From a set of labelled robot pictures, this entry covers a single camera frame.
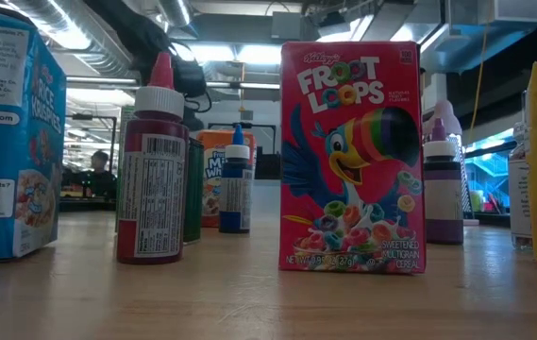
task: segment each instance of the ceiling pipe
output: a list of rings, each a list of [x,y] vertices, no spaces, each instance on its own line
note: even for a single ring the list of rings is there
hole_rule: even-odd
[[[169,26],[183,27],[193,20],[193,7],[188,0],[158,0],[158,2]]]
[[[4,0],[39,30],[103,77],[137,77],[131,57],[91,15],[81,0]]]

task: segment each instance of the froot loops logo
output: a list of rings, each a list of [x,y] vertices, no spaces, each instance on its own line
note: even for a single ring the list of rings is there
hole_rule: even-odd
[[[304,70],[297,75],[297,81],[302,93],[308,96],[313,113],[337,109],[341,105],[360,104],[364,97],[368,97],[373,104],[381,104],[384,95],[381,90],[383,83],[377,80],[378,64],[378,57],[361,57],[350,62],[337,61],[331,67],[321,65]],[[317,92],[321,90],[323,91],[318,96]]]

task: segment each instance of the wooden table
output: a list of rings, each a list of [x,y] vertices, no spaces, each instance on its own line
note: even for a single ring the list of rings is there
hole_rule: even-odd
[[[114,214],[66,213],[59,241],[0,263],[0,339],[537,339],[537,264],[509,231],[429,246],[418,276],[279,272],[278,224],[203,232],[183,261],[114,261]]]

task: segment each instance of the white bottle cap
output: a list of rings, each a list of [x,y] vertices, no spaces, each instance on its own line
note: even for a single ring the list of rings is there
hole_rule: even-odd
[[[226,152],[227,159],[229,158],[242,158],[249,160],[249,146],[231,144],[227,145]]]
[[[457,147],[454,143],[449,141],[435,141],[427,142],[423,145],[423,156],[449,156],[455,157],[457,155]]]
[[[172,113],[181,119],[184,116],[184,96],[164,87],[143,86],[136,92],[134,111]]]

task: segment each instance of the rice krispies box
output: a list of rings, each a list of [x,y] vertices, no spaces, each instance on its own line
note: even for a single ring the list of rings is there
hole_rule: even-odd
[[[426,267],[417,45],[282,49],[280,269]]]
[[[66,76],[35,26],[0,14],[0,259],[57,238]]]

